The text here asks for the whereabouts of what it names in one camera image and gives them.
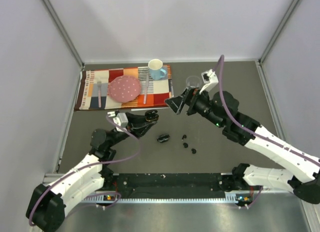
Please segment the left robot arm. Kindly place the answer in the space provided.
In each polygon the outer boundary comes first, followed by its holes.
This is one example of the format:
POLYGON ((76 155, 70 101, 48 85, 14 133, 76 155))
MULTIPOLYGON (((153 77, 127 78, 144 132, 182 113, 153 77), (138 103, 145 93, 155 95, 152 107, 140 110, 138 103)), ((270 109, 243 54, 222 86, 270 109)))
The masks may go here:
POLYGON ((159 115, 157 110, 143 115, 111 111, 106 119, 114 128, 95 129, 90 151, 76 166, 48 185, 39 184, 34 189, 25 215, 31 227, 55 232, 80 202, 99 189, 109 190, 114 182, 108 166, 117 162, 113 146, 129 137, 138 141, 158 122, 159 115))

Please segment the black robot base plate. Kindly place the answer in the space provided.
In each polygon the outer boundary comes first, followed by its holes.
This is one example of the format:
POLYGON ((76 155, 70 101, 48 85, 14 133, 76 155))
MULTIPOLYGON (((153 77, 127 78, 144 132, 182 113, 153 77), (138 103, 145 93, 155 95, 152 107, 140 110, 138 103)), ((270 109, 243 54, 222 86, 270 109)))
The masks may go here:
POLYGON ((231 175, 217 173, 118 174, 104 188, 123 199, 215 199, 238 189, 231 175))

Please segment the glossy black earbud charging case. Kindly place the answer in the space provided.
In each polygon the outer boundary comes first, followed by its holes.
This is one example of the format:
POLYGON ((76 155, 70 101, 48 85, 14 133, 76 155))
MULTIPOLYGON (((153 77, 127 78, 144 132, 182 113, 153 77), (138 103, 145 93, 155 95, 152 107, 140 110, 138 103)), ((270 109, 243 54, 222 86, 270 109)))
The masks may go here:
POLYGON ((145 120, 147 122, 154 122, 159 119, 158 111, 157 110, 148 110, 145 114, 145 120))

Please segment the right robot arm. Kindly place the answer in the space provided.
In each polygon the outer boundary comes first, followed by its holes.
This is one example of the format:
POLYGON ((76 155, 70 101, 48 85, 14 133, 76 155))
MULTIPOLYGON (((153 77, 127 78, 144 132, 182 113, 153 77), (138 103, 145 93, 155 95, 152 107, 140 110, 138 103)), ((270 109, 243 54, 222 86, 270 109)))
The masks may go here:
POLYGON ((238 111, 239 101, 230 93, 220 91, 209 97, 208 92, 188 87, 176 97, 165 100, 179 115, 188 106, 187 115, 198 113, 217 127, 227 139, 254 150, 281 169, 239 164, 233 168, 233 184, 239 190, 249 186, 278 188, 293 193, 310 204, 320 202, 320 160, 271 133, 260 122, 238 111))

